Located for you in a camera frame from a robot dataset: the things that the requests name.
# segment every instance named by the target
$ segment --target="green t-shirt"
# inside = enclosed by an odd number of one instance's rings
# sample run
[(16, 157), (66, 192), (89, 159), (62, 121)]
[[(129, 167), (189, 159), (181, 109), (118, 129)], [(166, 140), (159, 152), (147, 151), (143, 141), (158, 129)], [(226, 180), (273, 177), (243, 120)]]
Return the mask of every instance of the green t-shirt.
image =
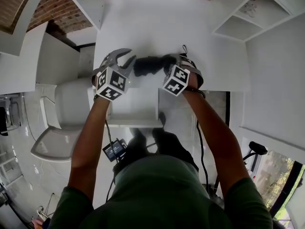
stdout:
[(97, 209), (84, 193), (65, 187), (50, 228), (272, 228), (251, 179), (233, 185), (224, 204), (222, 210), (208, 198), (192, 165), (150, 156), (122, 170), (112, 197)]

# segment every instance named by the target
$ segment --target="white chair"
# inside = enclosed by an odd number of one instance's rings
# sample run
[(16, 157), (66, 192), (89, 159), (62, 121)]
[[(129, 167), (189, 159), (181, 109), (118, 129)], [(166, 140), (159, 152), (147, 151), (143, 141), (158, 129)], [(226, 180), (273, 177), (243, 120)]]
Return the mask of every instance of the white chair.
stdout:
[[(55, 88), (55, 102), (42, 96), (41, 113), (46, 130), (35, 142), (31, 154), (51, 162), (70, 161), (74, 145), (93, 105), (93, 94), (91, 79), (81, 78), (58, 85)], [(49, 125), (45, 99), (55, 105), (61, 129)]]

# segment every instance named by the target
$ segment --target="brick wall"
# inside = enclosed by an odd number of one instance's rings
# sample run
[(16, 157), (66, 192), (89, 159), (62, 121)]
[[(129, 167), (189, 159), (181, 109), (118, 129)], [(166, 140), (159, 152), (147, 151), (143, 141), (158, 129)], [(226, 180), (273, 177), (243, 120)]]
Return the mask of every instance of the brick wall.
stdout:
[(66, 34), (92, 26), (72, 0), (41, 0), (28, 30), (49, 22), (50, 32)]
[(27, 0), (0, 0), (0, 30), (13, 33)]
[[(10, 25), (11, 18), (16, 13), (18, 3), (21, 3), (20, 0), (0, 0), (0, 30), (1, 24), (6, 27)], [(92, 26), (72, 0), (41, 0), (28, 30), (46, 21), (49, 21), (48, 33), (59, 39), (62, 35), (71, 31)]]

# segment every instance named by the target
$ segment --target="leg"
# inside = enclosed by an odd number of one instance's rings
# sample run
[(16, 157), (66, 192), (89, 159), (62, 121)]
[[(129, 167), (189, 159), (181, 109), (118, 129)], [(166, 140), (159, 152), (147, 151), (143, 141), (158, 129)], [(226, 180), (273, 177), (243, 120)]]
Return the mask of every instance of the leg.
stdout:
[(188, 162), (193, 165), (197, 171), (199, 171), (198, 166), (194, 163), (192, 155), (185, 150), (175, 134), (166, 132), (163, 128), (155, 128), (152, 131), (152, 136), (156, 141), (158, 152), (160, 154), (170, 155)]
[(121, 170), (131, 163), (149, 155), (149, 152), (146, 149), (146, 137), (138, 128), (131, 129), (131, 132), (133, 134), (133, 138), (127, 145), (124, 159), (114, 166), (114, 176), (116, 176)]

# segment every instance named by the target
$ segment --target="small electronic device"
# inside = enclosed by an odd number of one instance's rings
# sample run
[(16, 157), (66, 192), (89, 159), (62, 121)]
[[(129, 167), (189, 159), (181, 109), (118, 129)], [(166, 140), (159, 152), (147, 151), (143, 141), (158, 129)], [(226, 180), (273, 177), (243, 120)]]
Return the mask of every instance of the small electronic device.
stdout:
[(163, 89), (178, 96), (188, 85), (190, 72), (174, 65), (167, 73)]
[(106, 147), (103, 148), (103, 152), (110, 160), (110, 162), (114, 161), (115, 157), (117, 157), (119, 160), (123, 159), (126, 152), (125, 148), (127, 147), (125, 140), (124, 139), (119, 140), (117, 138), (114, 142), (112, 142), (112, 146), (113, 146), (113, 150), (110, 144), (108, 144)]

